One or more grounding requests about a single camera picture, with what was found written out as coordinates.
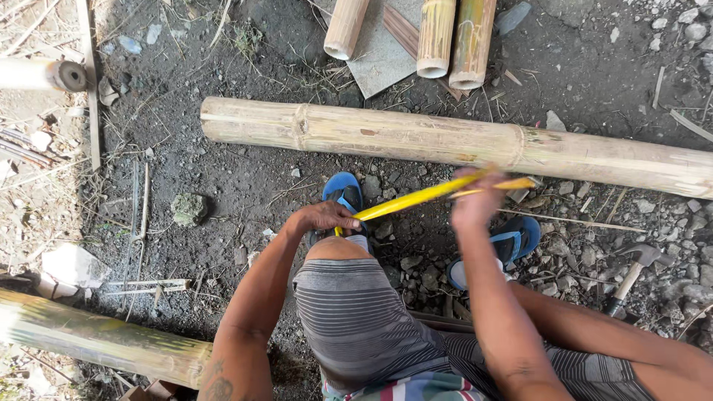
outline striped shorts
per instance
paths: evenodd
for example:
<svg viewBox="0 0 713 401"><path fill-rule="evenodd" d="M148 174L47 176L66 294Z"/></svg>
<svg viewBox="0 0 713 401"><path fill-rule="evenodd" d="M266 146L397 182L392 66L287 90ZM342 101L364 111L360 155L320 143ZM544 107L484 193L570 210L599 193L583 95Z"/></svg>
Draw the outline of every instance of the striped shorts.
<svg viewBox="0 0 713 401"><path fill-rule="evenodd" d="M304 334L322 377L342 394L420 372L466 378L491 400L504 400L473 334L426 327L404 307L375 259L309 260L293 281ZM626 360L545 344L575 400L654 401Z"/></svg>

